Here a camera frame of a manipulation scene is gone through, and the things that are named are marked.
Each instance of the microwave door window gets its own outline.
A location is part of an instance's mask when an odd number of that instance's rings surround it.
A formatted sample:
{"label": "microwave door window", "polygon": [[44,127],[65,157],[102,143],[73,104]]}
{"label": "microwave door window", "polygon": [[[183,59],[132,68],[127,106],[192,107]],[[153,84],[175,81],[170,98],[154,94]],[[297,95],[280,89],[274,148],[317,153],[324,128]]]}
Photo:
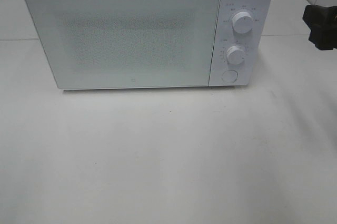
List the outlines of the microwave door window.
{"label": "microwave door window", "polygon": [[27,0],[61,89],[207,86],[219,0]]}

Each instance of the white countertop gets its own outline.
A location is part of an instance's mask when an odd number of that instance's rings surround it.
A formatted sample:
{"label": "white countertop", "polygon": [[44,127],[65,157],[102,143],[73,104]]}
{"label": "white countertop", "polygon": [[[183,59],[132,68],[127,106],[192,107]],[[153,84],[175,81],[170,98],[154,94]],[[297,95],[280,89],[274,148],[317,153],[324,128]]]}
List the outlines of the white countertop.
{"label": "white countertop", "polygon": [[0,0],[0,223],[337,223],[337,52],[306,4],[272,1],[249,86],[63,92]]}

